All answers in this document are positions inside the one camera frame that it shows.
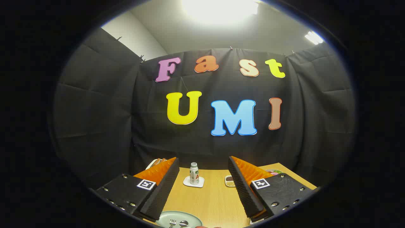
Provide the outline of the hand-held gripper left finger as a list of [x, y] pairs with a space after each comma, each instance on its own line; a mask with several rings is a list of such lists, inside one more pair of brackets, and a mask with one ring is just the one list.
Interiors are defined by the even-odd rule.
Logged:
[[122, 173], [95, 193], [108, 204], [127, 214], [156, 222], [179, 172], [179, 159], [171, 159], [136, 175]]

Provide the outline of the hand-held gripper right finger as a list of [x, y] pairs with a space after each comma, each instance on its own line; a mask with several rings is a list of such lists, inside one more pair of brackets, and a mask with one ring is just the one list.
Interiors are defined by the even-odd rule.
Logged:
[[284, 213], [313, 193], [287, 173], [272, 174], [234, 156], [228, 158], [227, 168], [252, 222]]

